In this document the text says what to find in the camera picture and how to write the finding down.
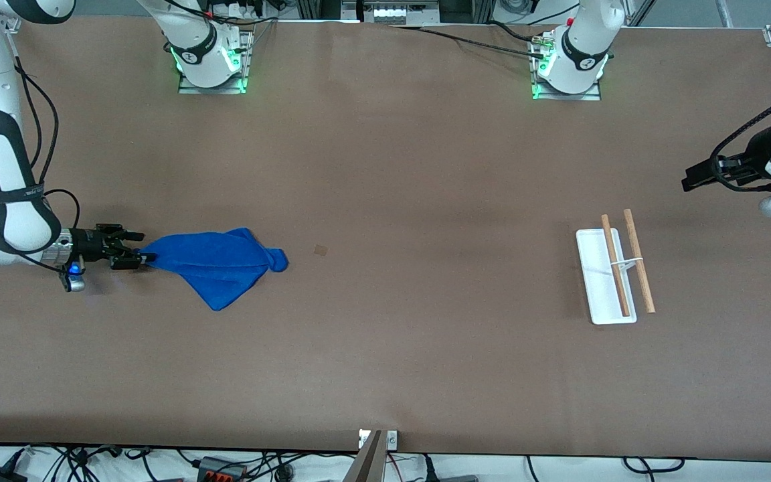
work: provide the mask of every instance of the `blue cloth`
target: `blue cloth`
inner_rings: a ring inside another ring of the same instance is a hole
[[[263,247],[247,228],[172,234],[141,251],[156,253],[148,266],[180,274],[214,311],[240,298],[267,269],[287,269],[284,251]]]

